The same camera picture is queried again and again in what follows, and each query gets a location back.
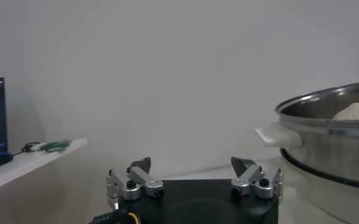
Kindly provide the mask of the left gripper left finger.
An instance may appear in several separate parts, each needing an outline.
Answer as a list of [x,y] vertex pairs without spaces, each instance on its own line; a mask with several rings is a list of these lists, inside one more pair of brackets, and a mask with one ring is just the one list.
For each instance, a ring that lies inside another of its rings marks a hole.
[[150,176],[151,158],[146,157],[134,161],[125,172],[114,169],[106,176],[107,203],[115,209],[119,208],[119,200],[136,201],[143,192],[146,197],[161,199],[164,196],[162,180]]

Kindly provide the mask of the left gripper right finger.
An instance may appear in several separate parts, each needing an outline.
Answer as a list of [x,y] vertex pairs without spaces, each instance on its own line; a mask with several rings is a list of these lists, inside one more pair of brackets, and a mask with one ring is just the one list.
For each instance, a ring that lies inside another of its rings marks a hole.
[[230,162],[236,174],[230,181],[230,195],[235,203],[251,193],[261,200],[277,198],[279,203],[283,202],[284,176],[281,168],[264,170],[251,159],[234,156]]

